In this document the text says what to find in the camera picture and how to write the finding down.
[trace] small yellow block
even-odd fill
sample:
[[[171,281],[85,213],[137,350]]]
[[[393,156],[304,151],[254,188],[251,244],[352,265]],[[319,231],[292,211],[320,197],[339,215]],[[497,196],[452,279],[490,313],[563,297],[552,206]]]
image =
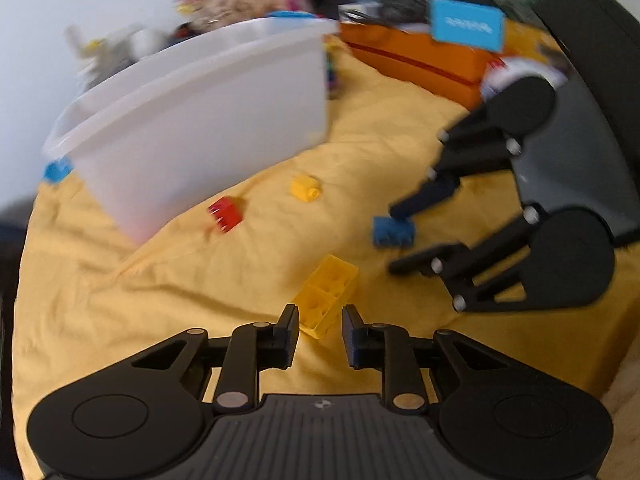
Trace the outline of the small yellow block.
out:
[[[303,202],[315,200],[320,192],[320,181],[312,176],[299,174],[291,181],[291,194]]]
[[[338,319],[356,289],[358,267],[328,254],[293,298],[300,313],[300,330],[322,339]]]

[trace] white plastic container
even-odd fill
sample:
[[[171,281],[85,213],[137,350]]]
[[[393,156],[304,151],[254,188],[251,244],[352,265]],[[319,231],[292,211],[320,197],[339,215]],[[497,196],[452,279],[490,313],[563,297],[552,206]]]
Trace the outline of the white plastic container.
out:
[[[67,156],[132,240],[321,142],[322,35],[335,22],[262,18],[208,32],[100,83],[44,145]]]

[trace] bed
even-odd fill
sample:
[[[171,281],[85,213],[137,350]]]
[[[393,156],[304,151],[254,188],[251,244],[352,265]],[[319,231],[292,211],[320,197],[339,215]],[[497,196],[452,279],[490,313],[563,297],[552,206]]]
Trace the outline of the bed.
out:
[[[437,131],[465,109],[380,75],[346,49],[335,62],[342,91],[330,102],[326,142],[221,193],[244,207],[244,221],[227,234],[207,212],[212,197],[136,247],[76,174],[41,185],[20,268],[13,347],[15,439],[27,480],[42,478],[26,438],[41,398],[192,326],[216,337],[250,321],[274,321],[328,253],[359,267],[353,302],[365,320],[399,324],[416,336],[452,328],[595,396],[606,393],[631,348],[621,383],[605,395],[616,437],[602,478],[634,478],[629,460],[637,453],[625,446],[638,433],[629,414],[640,403],[640,343],[632,345],[640,251],[616,254],[614,281],[597,304],[549,313],[464,316],[439,280],[388,276],[386,264],[400,251],[372,246],[372,217],[423,179],[438,153]],[[290,195],[299,173],[321,180],[318,200]],[[451,202],[416,218],[416,245],[473,243],[518,208],[510,174],[467,179]],[[336,324],[322,340],[301,334],[293,368],[268,370],[261,386],[328,394],[375,391],[379,380],[375,371],[348,368]],[[620,476],[625,469],[628,476]]]

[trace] red object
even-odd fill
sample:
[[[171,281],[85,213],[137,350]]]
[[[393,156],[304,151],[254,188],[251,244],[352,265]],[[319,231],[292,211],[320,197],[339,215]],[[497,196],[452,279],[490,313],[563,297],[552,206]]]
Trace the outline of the red object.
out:
[[[209,213],[216,219],[223,232],[231,231],[242,221],[242,214],[238,211],[231,197],[223,196],[208,208]]]

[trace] colorful toy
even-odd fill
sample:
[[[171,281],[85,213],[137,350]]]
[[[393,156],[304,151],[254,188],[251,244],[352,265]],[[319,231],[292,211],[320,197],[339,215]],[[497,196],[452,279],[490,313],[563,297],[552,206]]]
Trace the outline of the colorful toy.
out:
[[[207,210],[216,219],[222,232],[231,231],[242,221],[242,213],[229,196],[223,196],[211,204]]]
[[[413,247],[415,225],[410,220],[373,217],[373,244],[376,247]]]
[[[303,283],[293,303],[300,311],[300,329],[322,339],[356,289],[358,267],[328,254]]]
[[[312,202],[320,193],[320,181],[312,176],[299,174],[291,181],[291,194],[302,202]]]

